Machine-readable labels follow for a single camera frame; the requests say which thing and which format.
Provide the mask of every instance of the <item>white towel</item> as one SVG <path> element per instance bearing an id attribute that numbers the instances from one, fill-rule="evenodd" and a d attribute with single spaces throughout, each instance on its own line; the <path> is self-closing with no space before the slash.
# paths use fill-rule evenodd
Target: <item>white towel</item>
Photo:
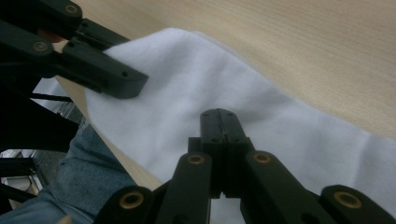
<path id="1" fill-rule="evenodd" d="M 147 74 L 129 100 L 86 90 L 95 127 L 161 181 L 172 177 L 188 138 L 200 136 L 200 114 L 233 111 L 258 150 L 275 154 L 307 189 L 330 185 L 362 191 L 396 215 L 396 142 L 288 96 L 241 57 L 202 34 L 178 29 L 106 52 Z M 212 200 L 218 223 L 244 223 L 237 200 Z"/>

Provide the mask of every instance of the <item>person's leg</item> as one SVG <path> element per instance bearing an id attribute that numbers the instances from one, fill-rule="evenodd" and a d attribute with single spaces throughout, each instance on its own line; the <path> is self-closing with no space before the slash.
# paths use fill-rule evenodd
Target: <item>person's leg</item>
<path id="1" fill-rule="evenodd" d="M 132 178 L 82 121 L 55 179 L 37 198 L 0 216 L 0 223 L 56 223 L 66 215 L 73 223 L 91 223 L 113 193 L 131 185 Z"/>

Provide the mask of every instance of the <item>wooden table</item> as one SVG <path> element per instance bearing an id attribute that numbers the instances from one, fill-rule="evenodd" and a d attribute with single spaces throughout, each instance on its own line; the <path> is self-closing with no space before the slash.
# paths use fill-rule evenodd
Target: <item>wooden table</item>
<path id="1" fill-rule="evenodd" d="M 307 104 L 396 139 L 395 1 L 74 2 L 84 17 L 130 39 L 167 27 L 203 32 Z M 89 118 L 83 89 L 58 79 Z M 138 184 L 158 185 L 101 136 Z"/>

